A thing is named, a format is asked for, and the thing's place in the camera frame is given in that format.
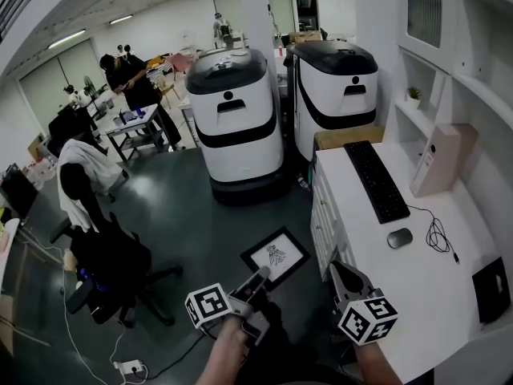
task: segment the potted plant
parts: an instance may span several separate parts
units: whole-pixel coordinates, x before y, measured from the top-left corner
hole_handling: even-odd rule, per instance
[[[422,94],[415,86],[408,87],[406,91],[406,102],[413,108],[418,108]]]

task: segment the computer mouse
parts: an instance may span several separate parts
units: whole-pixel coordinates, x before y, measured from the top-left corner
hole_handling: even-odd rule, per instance
[[[408,228],[401,228],[388,234],[386,242],[390,248],[401,248],[403,245],[410,244],[414,240],[414,236]]]

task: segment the beige box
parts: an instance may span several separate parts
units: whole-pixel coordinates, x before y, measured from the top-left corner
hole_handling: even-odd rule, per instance
[[[469,124],[439,124],[410,185],[416,197],[451,190],[478,139]]]

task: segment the ceiling light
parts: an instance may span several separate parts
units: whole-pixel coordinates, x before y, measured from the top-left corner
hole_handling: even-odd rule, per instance
[[[86,32],[86,29],[83,29],[81,31],[77,31],[76,33],[74,34],[71,34],[71,35],[68,35],[67,37],[64,37],[64,38],[61,38],[60,40],[57,40],[56,42],[53,42],[50,46],[48,46],[48,48],[53,48],[55,46],[57,46],[58,44],[60,43],[64,43],[68,40],[71,40],[72,38],[78,36],[78,35],[81,35],[82,33],[85,33]]]
[[[128,16],[117,18],[116,20],[112,20],[109,24],[116,24],[117,22],[122,22],[123,20],[128,20],[129,18],[134,17],[133,14],[129,14]]]

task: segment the power strip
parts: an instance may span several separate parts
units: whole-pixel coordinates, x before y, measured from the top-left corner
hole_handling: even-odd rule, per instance
[[[119,372],[121,372],[123,375],[144,371],[143,364],[138,359],[134,359],[133,361],[129,361],[127,363],[113,363],[113,365],[114,368],[119,370]]]

